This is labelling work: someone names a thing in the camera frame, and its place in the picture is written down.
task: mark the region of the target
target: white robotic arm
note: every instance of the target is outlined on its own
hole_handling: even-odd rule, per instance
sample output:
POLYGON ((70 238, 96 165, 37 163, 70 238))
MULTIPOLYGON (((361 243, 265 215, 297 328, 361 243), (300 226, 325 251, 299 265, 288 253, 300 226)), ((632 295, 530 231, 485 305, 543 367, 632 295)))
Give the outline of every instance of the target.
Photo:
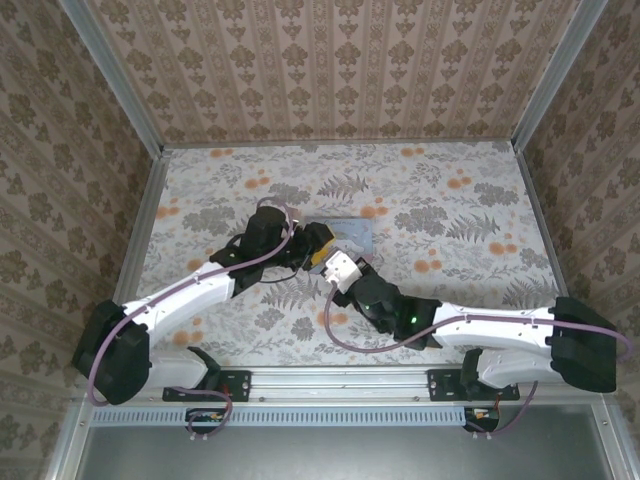
MULTIPOLYGON (((194 348, 154 353, 153 346, 197 312, 227 301, 260 281, 267 267, 309 270, 324 261, 322 276, 338 290, 333 302, 352 306, 381 334, 392 334, 402 345, 419 350, 480 347, 480 353, 475 350, 467 356, 463 369, 471 369, 473 380, 483 388, 501 389, 540 380, 564 381, 591 391, 615 390, 615 339, 593 333, 598 329, 600 333, 615 333, 615 328, 580 302, 561 297, 553 307, 510 311, 406 296, 364 260, 354 262, 339 250, 327 255, 333 235, 322 224, 296 227, 278 255, 265 256, 282 241, 285 225, 282 212, 259 207, 240 236, 240 244, 236 246, 232 240, 193 274, 122 306, 110 301, 98 305, 76 349, 73 365, 89 377, 94 362, 99 362, 95 386, 112 404, 129 400, 143 387, 201 386, 211 373, 211 364, 219 370, 213 359, 194 348), (266 257, 269 259, 264 262, 252 262, 266 257), (109 332, 133 312, 138 314, 104 355, 97 355, 109 332), (567 321, 577 330, 559 328, 567 321)), ((333 336, 332 340, 345 348, 370 352, 333 336)))

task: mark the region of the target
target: yellow component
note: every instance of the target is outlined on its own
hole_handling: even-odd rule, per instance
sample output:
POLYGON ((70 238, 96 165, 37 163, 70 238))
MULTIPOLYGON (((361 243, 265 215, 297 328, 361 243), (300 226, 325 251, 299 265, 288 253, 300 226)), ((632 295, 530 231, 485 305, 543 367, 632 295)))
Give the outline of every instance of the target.
POLYGON ((324 247, 322 247, 322 250, 313 254, 313 256, 311 257, 312 267, 315 267, 316 265, 318 265, 324 260, 324 258, 329 253, 329 247, 331 247, 331 245, 336 241, 336 235, 333 233, 331 228, 329 228, 329 230, 331 231, 331 235, 333 235, 333 238, 331 238, 331 240, 329 240, 327 243, 324 244, 324 247))

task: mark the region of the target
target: cable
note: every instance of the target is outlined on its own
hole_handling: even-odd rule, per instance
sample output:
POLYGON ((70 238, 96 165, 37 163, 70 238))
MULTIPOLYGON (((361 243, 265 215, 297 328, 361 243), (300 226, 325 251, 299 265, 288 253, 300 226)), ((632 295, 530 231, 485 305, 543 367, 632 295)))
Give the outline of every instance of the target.
MULTIPOLYGON (((307 263, 307 260, 309 260, 309 257, 311 256, 311 247, 309 247, 307 249, 307 253, 304 257, 304 260, 302 261, 302 263, 300 264, 300 267, 302 265, 304 265, 305 263, 307 263)), ((281 282, 286 282, 287 280, 291 280, 292 278, 295 278, 296 275, 298 275, 298 272, 300 271, 300 267, 296 268, 296 271, 293 272, 291 275, 289 275, 288 277, 284 277, 284 278, 279 278, 277 280, 260 280, 260 282, 258 283, 266 283, 267 285, 269 284, 274 284, 274 283, 281 283, 281 282)))
POLYGON ((200 277, 198 277, 197 280, 195 278, 190 278, 189 280, 186 280, 185 282, 180 283, 179 285, 176 285, 175 287, 167 290, 162 295, 159 295, 157 298, 151 300, 150 302, 146 303, 145 305, 141 306, 140 308, 138 308, 137 310, 133 311, 132 313, 130 313, 129 315, 124 317, 122 320, 120 320, 116 324, 116 326, 113 328, 113 330, 111 330, 109 332, 109 334, 106 336, 106 338, 102 342, 102 345, 100 345, 100 348, 98 349, 98 352, 96 353, 96 357, 93 360, 93 364, 91 365, 91 371, 89 372, 89 379, 88 379, 89 381, 87 383, 87 397, 89 398, 89 402, 91 402, 92 405, 94 405, 96 407, 105 407, 105 406, 109 405, 109 402, 98 400, 96 398, 96 396, 95 396, 94 386, 95 386, 95 382, 96 382, 96 376, 98 374, 98 368, 100 367, 100 362, 102 362, 102 358, 104 357, 104 354, 107 351, 107 348, 109 348, 109 345, 111 344, 113 339, 118 335, 118 333, 120 333, 120 331, 130 321, 134 320, 139 315, 141 315, 141 314, 143 314, 145 312, 148 312, 151 308, 156 307, 160 302, 166 300, 167 298, 171 297, 172 295, 184 290, 187 287, 190 287, 191 285, 193 285, 193 284, 195 284, 195 283, 197 283, 199 281, 206 280, 207 278, 215 277, 215 276, 221 275, 223 273, 233 272, 234 270, 238 270, 240 268, 245 268, 245 267, 250 267, 252 265, 256 265, 257 263, 263 262, 263 261, 273 257, 274 255, 277 255, 278 252, 280 250, 282 250, 287 245, 287 243, 289 242, 289 239, 293 235, 293 231, 294 231, 293 215, 292 215, 291 209, 289 208, 289 206, 286 203, 284 203, 282 200, 280 200, 277 197, 265 197, 265 198, 262 198, 262 199, 258 200, 257 208, 259 208, 264 202, 267 202, 267 201, 275 203, 276 205, 282 207, 284 209, 285 213, 286 213, 286 216, 287 216, 287 225, 288 225, 289 229, 287 230, 287 233, 286 233, 285 237, 282 239, 282 242, 280 242, 280 245, 278 245, 276 248, 271 250, 269 253, 265 253, 261 257, 255 258, 253 260, 248 260, 246 262, 242 262, 242 263, 239 263, 237 265, 232 265, 230 267, 219 268, 218 270, 214 270, 212 272, 205 273, 205 274, 201 275, 200 277))
MULTIPOLYGON (((452 318, 448 318, 446 320, 443 320, 443 321, 441 321, 440 323, 438 323, 436 325, 432 325, 432 326, 430 326, 428 328, 425 328, 424 330, 416 333, 415 335, 412 335, 411 337, 407 338, 406 340, 403 340, 402 342, 395 343, 393 345, 389 345, 389 346, 386 346, 386 347, 380 347, 380 348, 355 347, 355 346, 349 345, 349 344, 343 342, 342 340, 338 339, 334 335, 334 333, 331 331, 331 321, 330 321, 330 315, 329 314, 330 314, 330 311, 331 311, 331 303, 333 301, 333 297, 335 296, 336 292, 338 291, 338 286, 336 285, 336 283, 335 282, 331 282, 331 284, 332 284, 331 292, 329 293, 329 296, 327 297, 327 302, 325 303, 325 306, 324 306, 324 329, 327 332, 327 335, 329 336, 331 341, 333 341, 333 343, 335 343, 336 345, 344 348, 345 350, 350 350, 352 352, 357 352, 357 353, 384 353, 384 352, 389 352, 391 350, 395 350, 396 348, 404 347, 405 345, 408 345, 409 343, 412 343, 415 340, 417 340, 418 338, 424 337, 425 335, 429 335, 430 333, 434 332, 435 330, 437 330, 440 327, 444 327, 445 325, 451 325, 452 323, 457 323, 457 322, 470 321, 470 320, 484 320, 484 321, 496 322, 496 323, 518 323, 518 324, 523 323, 523 320, 521 318, 518 318, 518 319, 516 319, 516 318, 496 318, 496 317, 492 317, 490 315, 478 315, 478 314, 458 315, 456 317, 452 317, 452 318)), ((599 333, 599 334, 602 334, 602 335, 609 335, 610 337, 613 337, 616 340, 618 340, 618 341, 620 341, 620 342, 625 344, 626 351, 624 353, 622 353, 621 355, 618 355, 618 361, 620 361, 620 362, 624 362, 625 360, 630 358, 631 355, 633 354, 633 343, 631 343, 631 340, 629 340, 627 337, 625 337, 621 333, 615 332, 613 330, 609 330, 609 329, 606 329, 606 328, 603 328, 603 327, 596 327, 596 326, 593 326, 593 325, 581 325, 581 324, 563 322, 562 320, 533 319, 532 322, 535 322, 536 325, 551 325, 551 326, 555 326, 555 327, 570 328, 570 329, 573 329, 573 330, 581 330, 583 332, 591 332, 591 333, 599 333)), ((500 434, 510 430, 517 422, 520 421, 520 419, 522 418, 524 413, 529 408, 529 405, 531 404, 531 401, 533 400, 533 396, 536 393, 537 388, 538 388, 538 382, 536 381, 536 382, 533 383, 533 387, 531 388, 531 391, 529 392, 529 395, 527 396, 527 399, 525 400, 524 404, 522 405, 522 408, 520 409, 520 411, 518 412, 516 417, 511 422, 509 422, 507 425, 505 425, 504 427, 499 428, 499 429, 497 429, 497 430, 495 430, 493 432, 485 432, 484 429, 482 429, 481 427, 479 427, 478 425, 476 425, 473 422, 467 422, 467 424, 470 425, 471 427, 479 430, 480 432, 484 432, 487 437, 489 437, 491 435, 500 435, 500 434)))
POLYGON ((287 280, 291 280, 292 278, 295 278, 296 275, 298 275, 298 272, 300 271, 299 268, 296 268, 296 271, 293 272, 291 275, 289 275, 288 277, 283 277, 283 278, 279 278, 277 280, 260 280, 258 283, 265 283, 267 285, 269 284, 273 284, 273 283, 281 283, 281 282, 286 282, 287 280))
MULTIPOLYGON (((440 323, 437 323, 436 325, 431 325, 430 327, 425 328, 424 330, 421 330, 420 332, 416 333, 415 335, 410 336, 406 340, 403 340, 403 341, 398 342, 398 343, 394 343, 393 345, 388 345, 386 347, 379 347, 379 348, 355 347, 355 346, 349 345, 348 343, 345 343, 342 340, 338 339, 334 335, 334 333, 331 331, 331 322, 329 320, 329 313, 330 313, 330 310, 331 310, 331 302, 333 301, 333 297, 335 296, 336 292, 338 291, 338 287, 335 284, 335 282, 331 282, 331 283, 333 285, 333 288, 331 289, 331 292, 329 293, 329 296, 327 297, 327 302, 324 305, 324 329, 327 332, 327 335, 329 336, 331 341, 333 341, 333 343, 335 343, 336 345, 339 345, 340 347, 344 348, 345 350, 349 350, 351 352, 357 352, 357 353, 385 353, 385 352, 390 352, 391 350, 395 350, 396 348, 404 347, 404 346, 416 341, 417 339, 424 337, 425 335, 429 335, 430 333, 436 331, 440 327, 444 327, 446 325, 451 325, 452 323, 467 322, 467 321, 472 321, 472 320, 483 320, 483 321, 496 322, 496 323, 518 323, 518 324, 525 323, 525 321, 522 318, 508 318, 508 317, 507 318, 500 318, 500 317, 493 317, 491 315, 479 315, 479 314, 469 313, 469 314, 465 314, 465 315, 458 315, 458 316, 455 316, 455 317, 447 318, 446 320, 443 320, 440 323)), ((536 325, 551 325, 552 327, 569 328, 569 329, 572 329, 572 330, 580 330, 580 331, 583 331, 583 332, 599 333, 599 334, 602 334, 602 335, 608 335, 610 337, 613 337, 616 340, 624 343, 624 345, 626 347, 626 351, 624 353, 622 353, 621 355, 618 355, 618 361, 619 362, 624 362, 625 360, 629 359, 631 357, 631 355, 633 354, 633 343, 631 342, 631 340, 629 340, 627 337, 625 337, 621 333, 618 333, 618 332, 616 332, 614 330, 609 330, 609 329, 603 328, 603 327, 596 327, 595 325, 582 325, 582 324, 579 324, 579 323, 564 322, 562 320, 547 320, 547 319, 542 319, 542 318, 532 319, 531 322, 535 323, 536 325)))
POLYGON ((529 405, 531 405, 531 401, 533 400, 533 396, 535 395, 537 389, 538 389, 538 381, 536 380, 535 382, 533 382, 533 385, 531 386, 531 391, 529 392, 529 395, 527 395, 527 398, 522 404, 522 407, 520 407, 520 410, 518 410, 518 414, 513 418, 513 420, 507 423, 504 427, 497 428, 493 432, 487 432, 481 426, 476 425, 475 423, 470 422, 468 420, 467 420, 467 425, 475 428, 480 433, 484 433, 487 436, 487 438, 490 438, 494 435, 501 435, 511 430, 520 421, 520 419, 524 416, 525 412, 528 410, 529 405))
POLYGON ((201 410, 199 412, 193 412, 191 414, 191 416, 189 417, 189 421, 187 423, 187 431, 191 434, 191 440, 198 438, 198 436, 206 440, 207 436, 209 435, 213 436, 220 433, 220 430, 222 430, 225 427, 225 425, 229 423, 229 420, 231 419, 231 414, 233 413, 233 402, 231 401, 231 397, 229 397, 229 395, 222 392, 216 392, 215 390, 189 390, 188 388, 183 388, 183 387, 169 387, 169 388, 175 390, 176 392, 188 393, 189 395, 213 395, 214 397, 222 398, 225 402, 227 402, 227 411, 225 413, 225 416, 220 421, 218 426, 211 433, 200 435, 199 433, 194 432, 193 421, 194 419, 201 417, 204 414, 204 412, 201 410))

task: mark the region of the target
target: brown damask wallpaper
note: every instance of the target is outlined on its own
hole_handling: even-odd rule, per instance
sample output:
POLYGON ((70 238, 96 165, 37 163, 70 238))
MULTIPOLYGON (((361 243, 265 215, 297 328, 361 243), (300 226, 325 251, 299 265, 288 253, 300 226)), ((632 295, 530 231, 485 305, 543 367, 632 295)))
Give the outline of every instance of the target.
POLYGON ((58 3, 0 2, 0 478, 38 478, 150 159, 58 3))
MULTIPOLYGON (((525 153, 569 290, 639 339, 640 2, 609 1, 525 153)), ((619 371, 640 445, 640 353, 619 371)))
POLYGON ((89 0, 166 143, 511 136, 579 0, 89 0))

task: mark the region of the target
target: table surface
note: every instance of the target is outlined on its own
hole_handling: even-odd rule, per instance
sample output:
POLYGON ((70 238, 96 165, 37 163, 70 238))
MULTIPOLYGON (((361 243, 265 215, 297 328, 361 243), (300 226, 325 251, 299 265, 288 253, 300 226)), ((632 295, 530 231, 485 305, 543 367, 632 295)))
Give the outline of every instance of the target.
MULTIPOLYGON (((138 296, 197 269, 244 231, 258 199, 307 216, 373 219, 373 266, 403 293, 487 308, 552 305, 558 291, 508 142, 185 149, 171 160, 138 296)), ((268 272, 265 279, 291 273, 268 272)), ((458 363, 461 350, 401 348, 357 355, 321 325, 330 288, 299 273, 259 284, 196 315, 156 348, 197 345, 222 365, 458 363)), ((335 333, 367 347, 392 342, 352 308, 335 333)))

